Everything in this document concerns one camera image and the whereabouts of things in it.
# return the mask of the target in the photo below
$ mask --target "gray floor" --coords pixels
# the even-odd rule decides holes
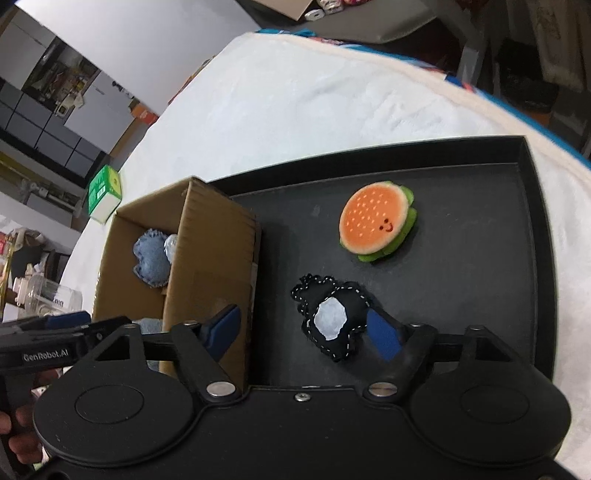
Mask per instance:
[[[119,171],[121,169],[123,164],[129,158],[129,155],[133,152],[135,147],[137,147],[138,143],[140,143],[142,141],[144,135],[148,131],[148,128],[149,128],[149,126],[144,125],[144,124],[139,124],[136,127],[134,133],[131,135],[129,140],[125,143],[125,145],[123,146],[123,149],[121,149],[119,154],[116,157],[111,158],[111,160],[109,162],[111,167],[113,167],[117,171]]]

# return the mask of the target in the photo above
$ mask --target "green box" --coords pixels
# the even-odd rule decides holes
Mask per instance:
[[[97,222],[105,223],[121,203],[121,178],[119,173],[105,165],[90,182],[88,189],[88,214]]]

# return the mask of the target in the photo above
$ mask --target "blue gripper pad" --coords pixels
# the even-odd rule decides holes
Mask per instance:
[[[366,331],[384,360],[391,360],[402,349],[401,337],[396,328],[373,309],[368,310]]]
[[[240,309],[233,305],[222,313],[223,315],[203,324],[200,332],[200,336],[204,337],[203,346],[216,362],[222,359],[240,332]]]
[[[54,315],[47,317],[45,328],[55,330],[59,328],[72,328],[90,323],[88,312],[66,313],[65,315]]]

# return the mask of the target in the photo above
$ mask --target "bottle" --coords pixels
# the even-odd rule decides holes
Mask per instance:
[[[82,309],[82,293],[48,280],[42,275],[16,278],[12,287],[17,304],[24,305],[27,315],[61,315]]]

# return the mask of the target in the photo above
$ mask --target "white wall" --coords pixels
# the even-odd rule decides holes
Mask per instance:
[[[80,232],[72,230],[55,220],[52,220],[27,205],[0,193],[0,223],[12,220],[14,223],[41,232],[51,242],[53,248],[62,253],[71,253],[80,238]]]
[[[20,0],[17,5],[161,114],[234,37],[258,30],[234,0]]]

